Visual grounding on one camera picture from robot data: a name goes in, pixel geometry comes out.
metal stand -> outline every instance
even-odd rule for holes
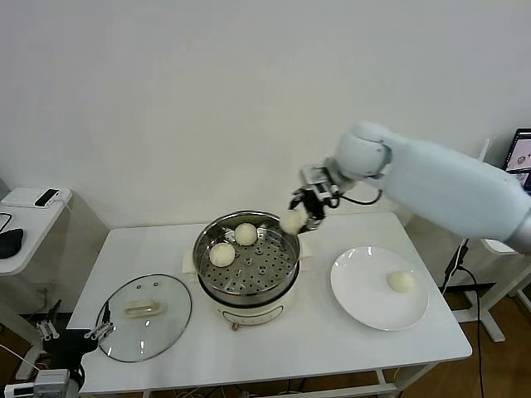
[[[531,312],[531,300],[529,300],[529,297],[525,295],[524,289],[531,284],[531,278],[528,276],[528,278],[525,278],[520,284],[514,288],[510,293],[509,297],[518,297],[522,304],[525,306],[525,308]]]
[[[493,342],[504,342],[505,336],[498,324],[490,314],[493,308],[506,294],[509,294],[516,286],[531,274],[531,265],[526,265],[513,279],[503,284],[496,284],[487,293],[481,296],[480,321]],[[452,311],[459,323],[475,322],[478,316],[475,293],[465,292],[466,298],[472,305],[468,309]]]

black cable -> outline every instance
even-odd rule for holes
[[[304,389],[305,384],[306,384],[306,377],[302,379],[302,383],[300,383],[300,387],[299,387],[300,392],[303,392],[302,390]]]
[[[2,228],[0,228],[0,232],[2,232],[6,225],[9,224],[9,221],[11,221],[13,216],[9,213],[0,213],[0,216],[7,216],[7,221],[4,222]]]
[[[474,285],[475,285],[475,296],[477,298],[477,306],[478,306],[478,355],[480,357],[480,387],[481,387],[481,396],[482,398],[485,398],[485,390],[483,388],[483,363],[482,363],[482,360],[481,360],[481,338],[480,338],[480,325],[481,325],[481,321],[480,321],[480,315],[481,315],[481,311],[480,311],[480,292],[478,291],[477,289],[477,284],[478,284],[478,281],[476,280],[475,276],[466,268],[464,267],[457,267],[458,270],[460,271],[465,271],[468,275],[470,275],[470,277],[472,278],[472,280],[474,281]]]
[[[345,201],[350,201],[351,203],[355,203],[356,205],[370,206],[380,200],[380,198],[382,197],[382,190],[378,189],[378,194],[376,195],[376,198],[371,201],[356,201],[354,199],[351,199],[350,197],[346,197],[345,195],[341,195],[340,197]]]

white plate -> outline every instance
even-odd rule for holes
[[[411,272],[417,287],[400,294],[387,283],[387,274]],[[428,308],[422,276],[409,262],[381,247],[364,246],[345,251],[330,274],[332,290],[341,306],[361,323],[386,331],[403,330],[420,321]]]

screen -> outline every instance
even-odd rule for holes
[[[531,192],[531,129],[516,130],[504,170],[512,174],[525,191]]]

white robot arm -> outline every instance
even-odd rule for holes
[[[409,211],[463,238],[490,238],[531,253],[531,197],[515,178],[462,153],[361,122],[339,141],[333,158],[303,167],[300,202],[319,226],[324,206],[335,208],[356,181],[381,189]]]

